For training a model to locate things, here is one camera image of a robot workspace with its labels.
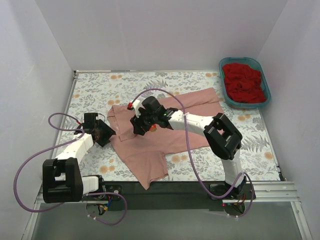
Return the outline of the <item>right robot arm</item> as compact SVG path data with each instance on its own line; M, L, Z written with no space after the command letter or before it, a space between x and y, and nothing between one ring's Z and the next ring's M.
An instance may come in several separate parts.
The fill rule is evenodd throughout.
M165 108L153 96L143 101L134 99L127 108L134 111L130 122L136 135L143 136L152 125L158 125L205 137L212 152L221 159L224 170L226 193L219 199L237 199L243 195L247 181L240 160L243 136L225 114L200 116L187 113L185 109Z

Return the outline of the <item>pink t shirt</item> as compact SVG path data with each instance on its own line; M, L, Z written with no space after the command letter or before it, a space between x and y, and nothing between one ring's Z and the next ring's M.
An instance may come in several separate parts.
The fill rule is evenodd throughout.
M214 88L178 95L177 99L166 97L159 100L165 108L177 108L199 116L216 116L223 109ZM110 127L116 132L110 143L116 154L129 168L133 175L147 190L151 182L168 175L167 154L187 151L186 138L192 150L207 147L209 143L204 136L183 130L171 130L157 126L145 135L134 134L130 119L134 112L125 105L113 105L107 113Z

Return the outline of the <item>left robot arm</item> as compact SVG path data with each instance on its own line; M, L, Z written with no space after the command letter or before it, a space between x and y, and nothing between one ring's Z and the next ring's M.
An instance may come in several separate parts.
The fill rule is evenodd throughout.
M45 203L79 202L90 194L95 200L106 196L101 175L82 176L80 163L95 145L104 147L116 132L96 112L84 114L83 123L74 130L73 142L54 159L42 165L42 192Z

